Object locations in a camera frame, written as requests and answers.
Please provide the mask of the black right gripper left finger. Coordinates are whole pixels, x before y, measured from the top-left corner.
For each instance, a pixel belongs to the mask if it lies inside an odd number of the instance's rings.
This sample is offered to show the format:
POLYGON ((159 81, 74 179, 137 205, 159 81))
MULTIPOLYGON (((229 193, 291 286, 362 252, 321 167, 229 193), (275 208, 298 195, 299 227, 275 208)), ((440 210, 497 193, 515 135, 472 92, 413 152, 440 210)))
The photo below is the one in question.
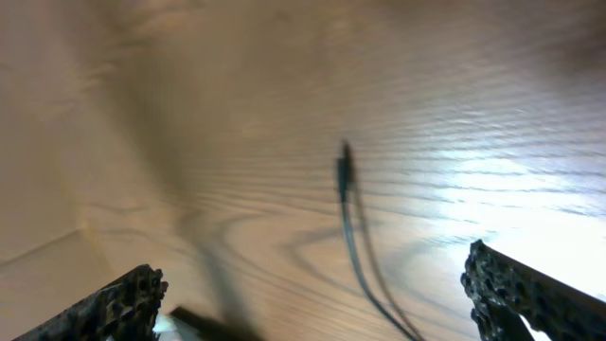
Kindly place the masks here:
POLYGON ((14 341, 157 341, 168 286, 160 269, 141 264, 14 341))

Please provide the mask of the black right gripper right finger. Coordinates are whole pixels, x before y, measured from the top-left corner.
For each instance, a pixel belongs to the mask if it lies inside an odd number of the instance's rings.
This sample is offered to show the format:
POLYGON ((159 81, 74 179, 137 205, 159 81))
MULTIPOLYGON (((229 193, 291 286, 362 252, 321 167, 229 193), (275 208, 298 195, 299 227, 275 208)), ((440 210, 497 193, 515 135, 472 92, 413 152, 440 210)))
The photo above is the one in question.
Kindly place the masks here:
POLYGON ((461 275, 483 341, 605 341, 605 303, 477 240, 461 275))

